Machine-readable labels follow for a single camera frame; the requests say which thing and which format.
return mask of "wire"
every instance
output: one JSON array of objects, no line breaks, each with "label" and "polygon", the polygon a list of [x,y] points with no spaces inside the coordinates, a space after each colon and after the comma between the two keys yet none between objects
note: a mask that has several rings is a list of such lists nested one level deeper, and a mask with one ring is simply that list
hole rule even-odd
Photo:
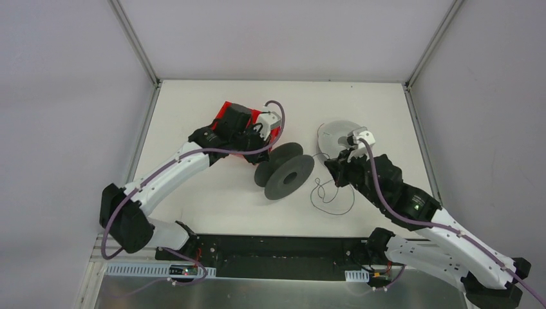
[{"label": "wire", "polygon": [[321,129],[321,127],[322,127],[323,125],[324,125],[324,123],[321,124],[321,125],[318,127],[318,129],[317,129],[317,139],[319,138],[319,130]]},{"label": "wire", "polygon": [[197,248],[197,256],[195,257],[195,260],[199,262],[199,258],[201,257],[201,248]]},{"label": "wire", "polygon": [[140,183],[140,188],[137,187],[137,188],[133,189],[129,194],[127,194],[127,196],[121,201],[121,203],[119,203],[119,205],[116,207],[116,209],[112,212],[112,215],[110,216],[110,219],[108,220],[108,222],[106,223],[106,227],[104,228],[104,237],[102,237],[102,241],[100,242],[100,254],[102,255],[102,258],[104,258],[105,260],[113,259],[115,256],[117,256],[118,254],[120,254],[123,251],[123,248],[119,248],[116,252],[114,252],[110,256],[106,254],[106,240],[108,238],[106,236],[110,233],[110,229],[112,228],[112,224],[113,224],[115,218],[118,216],[119,212],[121,211],[121,208],[138,192],[139,189],[144,188],[149,182],[151,182],[154,178],[156,178],[159,174],[164,172],[170,166],[172,166],[174,164],[177,164],[178,162],[181,162],[184,158],[187,158],[188,156],[191,156],[193,154],[195,155],[197,153],[225,153],[225,154],[228,154],[228,155],[256,155],[256,154],[261,153],[263,151],[267,151],[275,143],[277,143],[277,141],[281,138],[281,135],[283,134],[283,131],[284,131],[284,128],[285,128],[285,122],[286,122],[285,109],[283,108],[283,106],[279,102],[277,102],[275,100],[267,101],[265,103],[265,106],[268,106],[269,104],[275,104],[281,110],[281,127],[280,127],[280,130],[279,130],[279,135],[277,135],[277,137],[275,137],[275,139],[273,141],[271,141],[271,143],[269,143],[265,147],[262,147],[262,148],[257,149],[257,150],[252,150],[252,151],[232,151],[232,150],[218,149],[218,148],[203,148],[203,149],[196,149],[196,150],[188,151],[187,153],[184,153],[184,154],[180,155],[178,158],[175,158],[175,159],[167,162],[165,165],[161,166],[159,169],[157,169],[157,171],[155,171],[152,175],[148,176],[148,178],[146,178],[142,183]]},{"label": "wire", "polygon": [[372,267],[372,262],[370,261],[370,263],[368,264],[368,267],[370,269],[367,269],[364,265],[362,265],[362,269],[367,271],[368,273],[370,274],[376,274],[376,273],[379,273],[380,275],[384,275],[384,274],[389,274],[390,273],[390,270],[391,270],[391,267],[390,267],[390,261],[388,261],[387,263],[387,268],[385,269],[385,271],[383,272],[378,272],[377,270],[375,270],[375,268]]},{"label": "wire", "polygon": [[[202,270],[203,270],[203,276],[202,277],[199,277],[199,278],[196,278],[196,279],[193,279],[192,281],[190,282],[178,282],[178,281],[173,281],[171,284],[173,286],[187,286],[187,285],[195,285],[203,280],[205,280],[205,278],[209,275],[209,272],[208,270],[201,264],[199,263],[198,259],[191,259],[185,255],[182,255],[180,253],[178,253],[177,251],[174,251],[173,249],[170,249],[170,248],[163,248],[164,250],[168,251],[169,253],[171,254],[174,254],[175,256],[177,256],[178,258],[181,258],[181,259],[185,259],[186,261],[189,261],[189,262],[193,262],[195,264],[196,267],[200,267]],[[198,254],[201,255],[201,248],[198,249]],[[130,291],[129,293],[126,293],[126,294],[122,294],[122,295],[113,295],[113,294],[109,294],[107,292],[104,292],[108,297],[110,298],[125,298],[125,297],[129,297],[131,295],[134,295],[136,293],[139,293],[143,290],[145,290],[146,288],[149,288],[150,286],[156,284],[157,282],[161,282],[161,281],[171,281],[172,279],[170,277],[167,277],[167,278],[158,278],[158,279],[155,279],[154,281],[152,282],[148,282],[146,283],[145,285],[141,286],[140,288],[137,288],[136,290],[133,290],[133,291]]]},{"label": "wire", "polygon": [[[325,155],[328,157],[328,159],[330,159],[330,155],[328,155],[327,153],[316,153],[316,154],[313,154],[312,157],[316,157],[318,155]],[[353,189],[352,186],[350,186],[351,188],[351,191],[353,192],[353,202],[351,204],[351,206],[349,207],[349,209],[347,209],[346,211],[342,212],[342,213],[339,213],[339,214],[336,214],[334,212],[329,212],[329,211],[326,211],[320,207],[318,207],[315,202],[313,201],[313,192],[317,191],[317,195],[318,197],[322,200],[323,204],[329,204],[331,203],[336,197],[337,197],[337,193],[339,192],[339,187],[336,186],[335,187],[335,194],[334,194],[334,197],[332,197],[329,201],[326,201],[326,190],[324,188],[324,186],[330,182],[333,182],[334,180],[328,180],[327,182],[325,183],[321,183],[321,179],[320,178],[315,178],[315,184],[316,186],[311,190],[311,194],[310,194],[310,197],[309,199],[311,200],[311,205],[313,205],[313,207],[315,207],[316,209],[322,211],[322,212],[325,212],[327,214],[331,214],[332,216],[342,216],[344,214],[346,214],[347,212],[350,212],[351,209],[353,209],[353,206],[355,205],[355,190]]]},{"label": "wire", "polygon": [[495,255],[493,255],[490,251],[488,251],[484,246],[482,246],[477,240],[473,239],[472,237],[462,233],[460,230],[457,230],[453,227],[450,227],[448,225],[444,225],[441,223],[433,223],[433,222],[423,222],[423,221],[417,221],[412,219],[407,219],[405,217],[402,217],[400,214],[397,214],[387,203],[385,200],[385,197],[383,196],[383,193],[381,192],[381,187],[379,186],[379,179],[377,176],[377,168],[375,166],[375,160],[373,158],[372,148],[368,144],[366,140],[363,138],[359,139],[362,143],[364,143],[364,146],[366,146],[366,150],[368,151],[368,154],[370,156],[370,163],[372,164],[372,176],[373,176],[373,184],[375,186],[375,190],[377,191],[377,196],[379,197],[379,200],[381,201],[381,204],[385,209],[395,218],[398,220],[401,220],[406,223],[410,223],[413,225],[420,225],[422,227],[438,227],[440,229],[448,230],[450,232],[455,233],[458,237],[464,238],[471,244],[473,244],[476,248],[480,249],[486,256],[490,257],[498,266],[500,266],[501,270],[504,270],[507,272],[510,276],[512,276],[517,282],[519,282],[529,293],[536,298],[536,300],[544,307],[546,308],[546,299],[544,299],[541,295],[537,293],[533,288],[531,288],[527,283],[523,282],[523,279],[521,279],[516,273],[514,273],[512,270],[506,267],[506,265],[498,259]]},{"label": "wire", "polygon": [[377,291],[384,291],[384,292],[387,292],[389,288],[391,288],[398,280],[400,280],[400,277],[402,277],[402,274],[404,273],[406,269],[406,266],[405,265],[402,265],[402,268],[400,269],[400,272],[398,272],[398,274],[396,275],[396,277],[393,279],[393,281],[391,281],[391,283],[389,283],[388,285],[386,286],[382,286],[380,288],[371,288],[367,291],[365,291],[364,293],[362,294],[356,294],[354,292],[352,292],[351,290],[348,289],[348,287],[346,286],[346,290],[349,291],[349,293],[351,293],[351,295],[353,296],[357,296],[357,297],[362,297],[366,294],[369,294],[369,293],[372,293],[372,292],[377,292]]}]

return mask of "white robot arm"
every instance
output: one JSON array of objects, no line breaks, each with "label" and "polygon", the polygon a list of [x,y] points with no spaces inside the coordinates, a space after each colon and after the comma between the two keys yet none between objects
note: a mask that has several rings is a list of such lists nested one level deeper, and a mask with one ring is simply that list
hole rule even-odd
[{"label": "white robot arm", "polygon": [[378,228],[366,243],[369,252],[453,285],[482,309],[518,306],[522,291],[515,285],[515,276],[525,279],[529,275],[528,261],[487,246],[428,193],[404,183],[402,171],[385,154],[372,156],[375,139],[365,127],[353,131],[348,142],[351,149],[325,162],[336,185],[352,185],[393,223],[438,246],[418,246]]},{"label": "white robot arm", "polygon": [[[275,112],[226,102],[211,125],[197,129],[156,169],[123,188],[112,183],[103,190],[99,221],[105,234],[111,234],[128,253],[145,246],[181,249],[193,232],[182,222],[148,218],[155,207],[186,180],[230,153],[240,153],[252,164],[268,160],[268,149],[277,140],[272,137],[280,134],[282,122]],[[105,252],[103,256],[112,258]]]}]

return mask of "metal plate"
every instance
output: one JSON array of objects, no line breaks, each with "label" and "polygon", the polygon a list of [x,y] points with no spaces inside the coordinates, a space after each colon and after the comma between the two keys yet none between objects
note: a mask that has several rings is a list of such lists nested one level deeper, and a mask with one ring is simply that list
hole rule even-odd
[{"label": "metal plate", "polygon": [[451,285],[423,272],[407,270],[386,293],[368,292],[366,283],[208,279],[194,286],[173,287],[158,282],[129,297],[108,294],[131,292],[154,278],[104,276],[96,309],[352,309],[352,308],[466,308],[462,294]]}]

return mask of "white connector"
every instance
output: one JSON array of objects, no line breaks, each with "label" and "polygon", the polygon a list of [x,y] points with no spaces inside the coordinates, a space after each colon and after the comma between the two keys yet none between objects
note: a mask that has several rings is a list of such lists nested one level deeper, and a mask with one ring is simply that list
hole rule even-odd
[{"label": "white connector", "polygon": [[259,114],[256,123],[262,125],[259,129],[259,135],[265,140],[269,137],[269,134],[271,134],[271,130],[281,126],[282,118],[274,111],[268,111]]},{"label": "white connector", "polygon": [[367,127],[356,129],[351,132],[351,135],[353,136],[353,142],[356,148],[349,154],[347,162],[351,162],[352,158],[360,158],[361,156],[368,154],[366,146],[360,141],[361,139],[365,140],[370,147],[375,144],[375,137],[373,137],[372,132],[368,131]]}]

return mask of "silver metal surface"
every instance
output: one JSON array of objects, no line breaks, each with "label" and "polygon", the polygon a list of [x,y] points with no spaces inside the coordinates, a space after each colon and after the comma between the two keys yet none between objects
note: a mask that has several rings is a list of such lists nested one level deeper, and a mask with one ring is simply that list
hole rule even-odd
[{"label": "silver metal surface", "polygon": [[150,78],[152,84],[157,87],[159,78],[157,77],[157,74],[155,73],[155,70],[150,63],[150,59],[148,59],[148,56],[144,52],[144,48],[142,47],[140,40],[138,40],[137,34],[135,33],[133,26],[131,26],[131,22],[129,21],[129,18],[125,13],[123,6],[121,5],[119,0],[108,0],[108,2],[110,3],[110,7],[112,7],[116,18],[118,19],[123,29],[123,32],[127,36],[129,43],[133,47],[136,57],[139,59],[140,63],[146,70],[146,73],[148,74],[148,77]]},{"label": "silver metal surface", "polygon": [[425,164],[425,170],[427,172],[428,182],[430,184],[430,189],[432,190],[432,195],[436,200],[442,201],[442,199],[440,198],[440,191],[438,190],[438,183],[436,182],[436,176],[434,176],[434,170],[432,169],[432,163],[430,161],[430,155],[423,127],[419,122],[419,116],[417,115],[417,110],[415,109],[415,105],[413,104],[411,92],[406,86],[403,87],[404,94],[406,95],[406,101],[408,102],[409,114],[411,115],[411,122],[413,123],[415,134],[417,135],[417,142],[419,143],[419,149],[421,149],[421,156],[423,157],[423,162]]},{"label": "silver metal surface", "polygon": [[440,26],[432,36],[432,39],[428,43],[425,52],[423,53],[423,56],[419,59],[419,62],[417,63],[417,66],[415,69],[413,69],[413,72],[409,76],[409,80],[407,81],[406,85],[411,90],[411,87],[421,74],[421,71],[423,70],[423,67],[431,57],[433,51],[438,46],[438,43],[442,40],[444,37],[444,34],[446,33],[447,29],[449,28],[449,25],[451,24],[453,18],[455,18],[457,12],[459,11],[460,7],[464,3],[465,0],[454,0],[451,6],[449,7],[449,10],[446,13],[446,16],[444,16],[444,19],[440,23]]},{"label": "silver metal surface", "polygon": [[137,173],[138,161],[140,160],[140,155],[142,154],[142,149],[144,148],[144,142],[146,141],[146,135],[148,134],[148,129],[150,128],[150,123],[152,121],[153,111],[157,104],[157,98],[159,97],[159,92],[161,91],[161,83],[159,83],[152,94],[150,105],[146,111],[146,116],[144,117],[144,123],[142,124],[142,129],[138,135],[138,142],[136,143],[136,149],[131,157],[129,163],[129,171],[127,172],[127,177],[125,183],[132,182]]},{"label": "silver metal surface", "polygon": [[447,283],[407,270],[387,292],[366,283],[257,279],[209,279],[194,286],[157,282],[124,298],[153,278],[104,276],[96,309],[110,308],[466,308],[462,294]]}]

